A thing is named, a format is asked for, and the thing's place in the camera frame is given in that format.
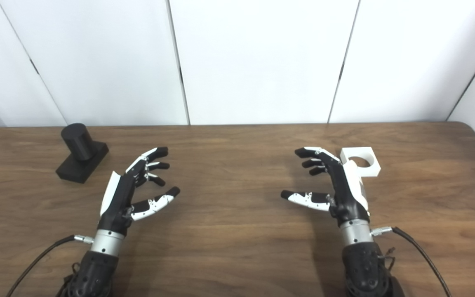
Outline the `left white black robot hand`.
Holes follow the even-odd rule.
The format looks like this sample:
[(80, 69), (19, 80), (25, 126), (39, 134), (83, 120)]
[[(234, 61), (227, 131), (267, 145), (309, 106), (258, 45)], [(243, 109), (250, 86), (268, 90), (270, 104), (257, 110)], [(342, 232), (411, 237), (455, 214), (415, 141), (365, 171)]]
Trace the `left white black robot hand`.
[(112, 173), (101, 203), (98, 230), (105, 231), (107, 234), (118, 233), (126, 236), (132, 222), (156, 214), (180, 194), (180, 188), (173, 187), (164, 194), (151, 199), (132, 202), (135, 190), (145, 183), (153, 182), (158, 186), (166, 185), (161, 177), (151, 171), (169, 169), (168, 163), (157, 160), (168, 156), (168, 154), (168, 147), (155, 147), (138, 156), (125, 169), (124, 173)]

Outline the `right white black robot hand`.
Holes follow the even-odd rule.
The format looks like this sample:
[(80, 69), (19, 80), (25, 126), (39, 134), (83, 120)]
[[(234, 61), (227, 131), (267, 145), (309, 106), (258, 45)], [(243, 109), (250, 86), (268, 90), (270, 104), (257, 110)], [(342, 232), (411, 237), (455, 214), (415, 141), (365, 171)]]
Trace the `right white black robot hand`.
[(322, 147), (301, 147), (294, 153), (306, 159), (302, 167), (309, 168), (311, 176), (327, 173), (334, 193), (283, 190), (280, 194), (283, 199), (310, 209), (327, 211), (337, 220), (338, 226), (355, 220), (370, 223), (364, 184), (354, 162), (343, 163)]

